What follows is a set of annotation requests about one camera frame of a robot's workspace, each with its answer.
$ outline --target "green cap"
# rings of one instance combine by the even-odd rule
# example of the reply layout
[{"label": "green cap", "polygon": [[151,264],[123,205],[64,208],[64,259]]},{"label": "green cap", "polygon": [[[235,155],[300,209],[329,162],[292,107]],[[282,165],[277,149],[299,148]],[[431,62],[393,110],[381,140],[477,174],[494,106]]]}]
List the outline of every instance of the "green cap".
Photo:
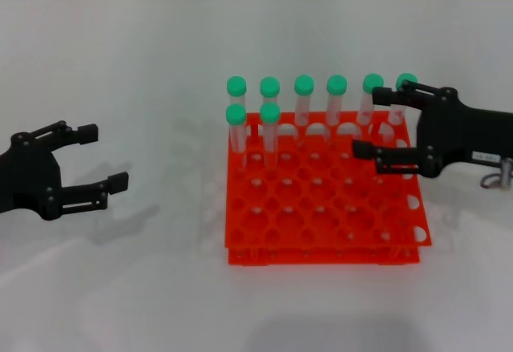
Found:
[{"label": "green cap", "polygon": [[246,109],[244,106],[234,103],[226,108],[226,120],[230,125],[241,125],[246,122]]},{"label": "green cap", "polygon": [[347,79],[342,75],[332,75],[326,88],[331,95],[344,95],[347,91]]},{"label": "green cap", "polygon": [[232,97],[241,97],[246,94],[246,81],[242,77],[232,77],[226,83],[226,90]]},{"label": "green cap", "polygon": [[418,82],[418,79],[416,76],[414,76],[413,74],[411,73],[402,73],[401,75],[398,76],[398,81],[395,83],[395,87],[397,89],[399,89],[401,86],[402,86],[402,83],[404,81],[410,81],[410,82],[415,82],[417,83]]},{"label": "green cap", "polygon": [[294,83],[294,90],[298,95],[310,95],[313,93],[313,78],[309,75],[300,75]]},{"label": "green cap", "polygon": [[264,123],[276,123],[280,120],[280,107],[275,103],[264,103],[260,108],[260,118]]},{"label": "green cap", "polygon": [[265,98],[274,98],[280,92],[280,83],[274,77],[265,77],[260,82],[260,93]]},{"label": "green cap", "polygon": [[385,81],[383,80],[383,77],[381,77],[379,74],[375,74],[375,73],[368,74],[363,79],[363,91],[365,93],[371,94],[372,90],[375,87],[383,87],[384,84],[385,84]]}]

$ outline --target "test tube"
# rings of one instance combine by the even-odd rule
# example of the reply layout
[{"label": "test tube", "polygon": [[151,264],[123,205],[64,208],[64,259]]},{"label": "test tube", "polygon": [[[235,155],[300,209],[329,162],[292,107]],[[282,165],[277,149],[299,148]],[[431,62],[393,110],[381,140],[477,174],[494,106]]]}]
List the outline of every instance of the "test tube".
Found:
[{"label": "test tube", "polygon": [[245,106],[244,96],[246,94],[246,81],[244,78],[235,76],[226,82],[226,90],[230,94],[230,103],[238,103]]},{"label": "test tube", "polygon": [[280,82],[274,77],[265,77],[260,82],[260,93],[264,103],[276,103],[280,92]]},{"label": "test tube", "polygon": [[300,75],[297,77],[294,83],[294,91],[297,94],[294,123],[297,126],[305,126],[308,124],[310,95],[313,93],[313,78],[309,75]]},{"label": "test tube", "polygon": [[246,151],[246,109],[236,103],[226,109],[226,120],[230,124],[230,143],[235,153]]},{"label": "test tube", "polygon": [[374,102],[372,100],[372,90],[375,87],[382,87],[385,84],[383,77],[379,74],[368,74],[363,79],[363,96],[362,103],[360,103],[360,110],[357,115],[357,122],[363,126],[370,123],[372,113],[374,111]]},{"label": "test tube", "polygon": [[260,109],[260,118],[264,125],[265,163],[267,165],[276,164],[280,107],[275,103],[264,103]]},{"label": "test tube", "polygon": [[347,91],[347,79],[342,75],[332,75],[328,79],[328,108],[326,109],[326,124],[335,126],[340,123],[342,96]]},{"label": "test tube", "polygon": [[[399,90],[402,87],[404,81],[418,82],[417,77],[411,73],[402,73],[398,76],[398,81],[395,83],[395,88]],[[388,113],[388,122],[390,125],[399,125],[404,118],[404,112],[406,106],[404,105],[392,105]]]}]

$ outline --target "white label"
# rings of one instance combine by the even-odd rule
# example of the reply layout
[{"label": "white label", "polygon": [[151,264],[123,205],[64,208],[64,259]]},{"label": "white label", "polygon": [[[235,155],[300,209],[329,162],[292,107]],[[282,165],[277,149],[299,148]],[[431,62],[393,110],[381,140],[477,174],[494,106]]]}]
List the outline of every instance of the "white label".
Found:
[{"label": "white label", "polygon": [[493,162],[500,164],[500,156],[498,154],[472,152],[472,159],[476,161]]}]

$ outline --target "test tube rack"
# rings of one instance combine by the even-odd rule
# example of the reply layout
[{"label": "test tube rack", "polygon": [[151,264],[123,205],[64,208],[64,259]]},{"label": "test tube rack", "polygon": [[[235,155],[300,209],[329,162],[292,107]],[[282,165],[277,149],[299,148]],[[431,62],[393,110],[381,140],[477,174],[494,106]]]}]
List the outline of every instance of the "test tube rack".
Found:
[{"label": "test tube rack", "polygon": [[[268,166],[260,116],[248,113],[246,153],[228,142],[230,265],[420,262],[418,249],[431,239],[417,177],[378,175],[374,162],[351,151],[353,137],[410,146],[406,124],[392,127],[388,111],[376,111],[359,127],[356,116],[342,111],[338,125],[323,127],[325,113],[310,112],[309,125],[300,127],[294,113],[282,113],[277,162]],[[389,142],[382,127],[394,130]]]}]

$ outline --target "white table surface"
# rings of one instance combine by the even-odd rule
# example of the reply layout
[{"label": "white table surface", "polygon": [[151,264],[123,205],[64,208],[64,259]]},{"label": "white table surface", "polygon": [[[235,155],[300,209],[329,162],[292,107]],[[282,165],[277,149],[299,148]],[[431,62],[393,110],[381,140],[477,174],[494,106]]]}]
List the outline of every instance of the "white table surface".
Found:
[{"label": "white table surface", "polygon": [[250,111],[266,75],[292,110],[295,76],[321,88],[344,73],[354,109],[365,74],[392,85],[412,71],[513,112],[512,12],[513,0],[0,0],[2,151],[17,131],[97,123],[97,144],[56,152],[63,183],[131,177],[105,212],[0,216],[0,350],[510,351],[513,196],[478,186],[489,169],[421,180],[434,245],[420,265],[230,267],[223,231],[229,76],[248,80]]}]

